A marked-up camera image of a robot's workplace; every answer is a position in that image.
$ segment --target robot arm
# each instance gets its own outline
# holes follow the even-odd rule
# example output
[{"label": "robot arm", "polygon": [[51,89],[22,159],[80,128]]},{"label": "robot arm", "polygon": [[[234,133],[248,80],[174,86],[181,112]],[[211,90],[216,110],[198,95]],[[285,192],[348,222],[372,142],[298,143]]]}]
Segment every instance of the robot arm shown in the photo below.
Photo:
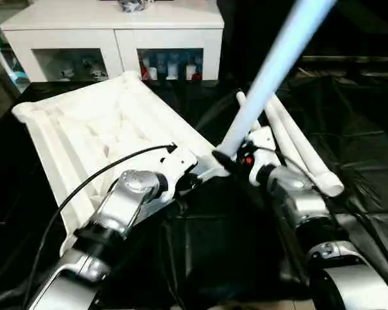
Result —
[{"label": "robot arm", "polygon": [[270,127],[251,132],[246,141],[237,154],[239,170],[272,197],[275,213],[294,232],[317,309],[388,310],[387,284],[334,221],[305,166],[296,172],[280,164]]},{"label": "robot arm", "polygon": [[179,179],[197,164],[190,151],[177,147],[158,172],[127,170],[119,177],[77,240],[53,268],[28,309],[86,310],[98,287],[119,263],[118,250],[136,223],[171,202]]}]

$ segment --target white plastic crate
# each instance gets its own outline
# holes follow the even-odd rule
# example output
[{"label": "white plastic crate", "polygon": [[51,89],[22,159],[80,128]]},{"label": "white plastic crate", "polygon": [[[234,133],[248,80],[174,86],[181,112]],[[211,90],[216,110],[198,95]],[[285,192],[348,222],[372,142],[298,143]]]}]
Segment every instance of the white plastic crate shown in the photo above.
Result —
[{"label": "white plastic crate", "polygon": [[[15,106],[26,124],[58,205],[81,182],[109,163],[132,152],[175,143],[194,153],[197,173],[219,170],[213,145],[147,88],[136,72],[38,102]],[[158,168],[166,150],[137,156],[92,181],[61,215],[67,238],[61,254],[99,206],[110,184],[126,169]]]}]

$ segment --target light blue tube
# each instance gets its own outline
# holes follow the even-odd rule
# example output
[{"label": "light blue tube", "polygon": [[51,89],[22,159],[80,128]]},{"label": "light blue tube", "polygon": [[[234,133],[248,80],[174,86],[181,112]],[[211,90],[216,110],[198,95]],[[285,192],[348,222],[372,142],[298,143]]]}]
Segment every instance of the light blue tube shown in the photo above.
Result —
[{"label": "light blue tube", "polygon": [[232,157],[336,0],[297,0],[219,150]]}]

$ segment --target black table surface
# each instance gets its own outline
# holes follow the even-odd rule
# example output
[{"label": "black table surface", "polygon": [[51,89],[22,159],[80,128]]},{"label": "black table surface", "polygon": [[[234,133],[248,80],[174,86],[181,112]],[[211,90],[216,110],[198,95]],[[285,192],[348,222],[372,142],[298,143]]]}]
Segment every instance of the black table surface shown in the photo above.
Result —
[{"label": "black table surface", "polygon": [[[17,102],[86,85],[33,83]],[[148,86],[215,145],[238,111],[230,81]],[[387,260],[343,208],[364,213],[388,250],[388,81],[296,79],[277,95],[343,180],[345,193],[328,205],[388,281]],[[122,268],[101,292],[106,306],[168,307],[176,294],[192,309],[224,300],[307,298],[305,272],[290,259],[272,211],[257,197],[235,178],[216,178],[139,225],[120,253]],[[0,120],[0,292],[27,276],[56,207],[28,132],[9,111]],[[64,237],[59,221],[41,271],[55,262]]]}]

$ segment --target white cabinet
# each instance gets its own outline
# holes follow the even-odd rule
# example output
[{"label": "white cabinet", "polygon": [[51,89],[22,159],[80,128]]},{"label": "white cabinet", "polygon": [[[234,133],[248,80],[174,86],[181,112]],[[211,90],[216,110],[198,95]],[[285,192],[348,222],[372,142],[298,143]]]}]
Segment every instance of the white cabinet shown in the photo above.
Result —
[{"label": "white cabinet", "polygon": [[32,82],[68,79],[71,69],[77,79],[91,78],[83,68],[87,59],[110,78],[122,73],[113,30],[9,30],[5,35]]},{"label": "white cabinet", "polygon": [[[202,68],[199,71],[202,78],[218,79],[222,29],[115,30],[115,34],[122,65],[126,70],[141,70],[142,53],[138,51],[153,50],[161,54],[168,49],[200,50],[199,63]],[[183,66],[189,63],[187,59],[184,61]]]},{"label": "white cabinet", "polygon": [[102,80],[156,67],[158,75],[165,67],[163,78],[173,70],[185,78],[189,69],[217,79],[224,22],[214,0],[159,1],[132,14],[116,1],[40,0],[1,27],[31,81]]}]

